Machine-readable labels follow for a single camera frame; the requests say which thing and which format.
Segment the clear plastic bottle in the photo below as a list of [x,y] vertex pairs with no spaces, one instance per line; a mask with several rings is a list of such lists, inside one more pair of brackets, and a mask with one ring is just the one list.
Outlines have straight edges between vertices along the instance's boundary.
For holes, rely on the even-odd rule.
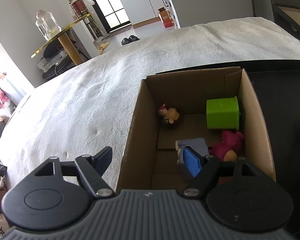
[[52,13],[40,10],[37,12],[36,17],[37,21],[35,24],[47,41],[61,32],[61,27],[58,25]]

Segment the cardboard box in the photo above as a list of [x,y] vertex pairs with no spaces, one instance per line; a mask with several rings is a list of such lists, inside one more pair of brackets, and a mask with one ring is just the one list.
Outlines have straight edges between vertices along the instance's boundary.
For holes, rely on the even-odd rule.
[[164,7],[158,9],[158,16],[165,28],[174,26],[173,20],[169,18],[168,12]]
[[[227,67],[157,74],[141,81],[117,190],[182,191],[187,183],[177,166],[175,141],[203,137],[208,146],[220,142],[221,131],[207,129],[206,100],[234,96],[241,112],[240,131],[246,136],[242,154],[275,180],[266,123],[253,86],[244,69]],[[158,118],[163,103],[184,114],[175,129]]]

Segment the yellow table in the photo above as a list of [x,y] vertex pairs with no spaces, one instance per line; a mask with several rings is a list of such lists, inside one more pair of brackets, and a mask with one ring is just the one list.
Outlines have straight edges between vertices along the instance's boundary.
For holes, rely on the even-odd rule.
[[84,20],[90,16],[90,14],[86,14],[85,16],[77,19],[75,22],[69,24],[66,28],[64,28],[61,32],[53,36],[50,40],[48,40],[45,44],[43,44],[34,54],[32,54],[31,58],[34,58],[40,51],[42,51],[48,44],[50,44],[55,39],[58,39],[62,45],[62,47],[65,49],[66,53],[69,55],[69,57],[72,59],[73,63],[77,66],[84,62],[82,57],[80,56],[79,52],[75,48],[75,46],[72,44],[71,40],[69,39],[68,35],[66,34],[66,31],[69,30],[72,26],[77,24],[78,22]]

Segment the tile floor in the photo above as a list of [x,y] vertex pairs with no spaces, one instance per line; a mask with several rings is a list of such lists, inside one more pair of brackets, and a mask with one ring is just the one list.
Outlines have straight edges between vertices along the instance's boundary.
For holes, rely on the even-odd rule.
[[131,29],[128,31],[125,31],[123,33],[120,33],[116,36],[113,36],[111,38],[103,40],[102,42],[97,43],[96,47],[98,49],[100,44],[109,42],[110,44],[108,45],[108,47],[106,47],[103,50],[103,53],[105,53],[107,51],[110,51],[111,49],[116,49],[118,47],[121,47],[122,46],[121,41],[123,40],[123,38],[129,38],[130,35],[135,35],[139,39],[144,39],[146,37],[171,31],[171,30],[175,30],[175,28],[174,27],[165,28],[162,22],[151,23],[136,29],[131,27]]

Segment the wooden table leg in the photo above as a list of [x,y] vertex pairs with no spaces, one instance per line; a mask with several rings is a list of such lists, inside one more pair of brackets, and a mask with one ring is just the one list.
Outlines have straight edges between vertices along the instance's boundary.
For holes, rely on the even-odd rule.
[[77,66],[84,62],[82,57],[80,56],[79,52],[72,44],[71,40],[69,39],[66,33],[62,34],[58,40],[60,41],[62,47],[65,49],[66,53],[72,59],[73,63]]

